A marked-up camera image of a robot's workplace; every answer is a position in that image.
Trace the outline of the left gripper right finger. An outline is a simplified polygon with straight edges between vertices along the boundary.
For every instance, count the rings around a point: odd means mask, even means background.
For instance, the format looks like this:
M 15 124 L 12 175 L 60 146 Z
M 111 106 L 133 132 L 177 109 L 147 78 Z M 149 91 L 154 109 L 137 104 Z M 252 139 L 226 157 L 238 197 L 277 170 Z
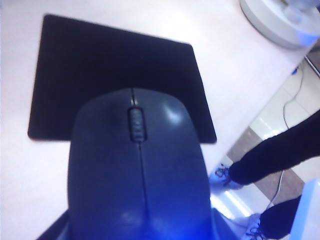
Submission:
M 216 208 L 211 209 L 212 234 L 214 240 L 237 240 L 237 236 L 229 227 L 225 216 Z

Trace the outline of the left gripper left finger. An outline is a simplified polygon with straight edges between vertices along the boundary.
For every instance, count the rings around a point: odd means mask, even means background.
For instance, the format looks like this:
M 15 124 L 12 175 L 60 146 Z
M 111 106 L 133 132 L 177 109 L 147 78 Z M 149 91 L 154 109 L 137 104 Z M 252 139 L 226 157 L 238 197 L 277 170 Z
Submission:
M 66 210 L 53 224 L 51 224 L 38 240 L 71 240 L 69 211 Z

